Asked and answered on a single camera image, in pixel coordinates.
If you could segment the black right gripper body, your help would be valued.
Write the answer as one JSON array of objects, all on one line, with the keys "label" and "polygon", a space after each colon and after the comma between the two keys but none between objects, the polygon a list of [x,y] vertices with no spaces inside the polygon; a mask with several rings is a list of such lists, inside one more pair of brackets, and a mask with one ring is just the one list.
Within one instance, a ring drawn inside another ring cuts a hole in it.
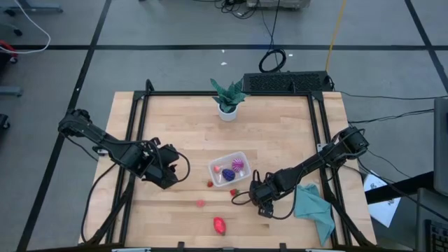
[{"label": "black right gripper body", "polygon": [[277,200],[280,192],[274,183],[273,178],[267,178],[261,181],[254,178],[250,184],[249,197],[254,205],[261,205],[265,202]]}]

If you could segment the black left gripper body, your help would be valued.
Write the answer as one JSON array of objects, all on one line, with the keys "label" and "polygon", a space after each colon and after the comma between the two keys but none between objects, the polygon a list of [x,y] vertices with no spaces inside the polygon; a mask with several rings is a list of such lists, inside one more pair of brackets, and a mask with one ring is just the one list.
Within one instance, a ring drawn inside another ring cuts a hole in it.
[{"label": "black left gripper body", "polygon": [[153,150],[154,161],[150,165],[150,169],[158,172],[160,175],[175,176],[176,164],[173,162],[179,159],[178,151],[172,144],[165,144],[158,147],[154,142],[150,142]]}]

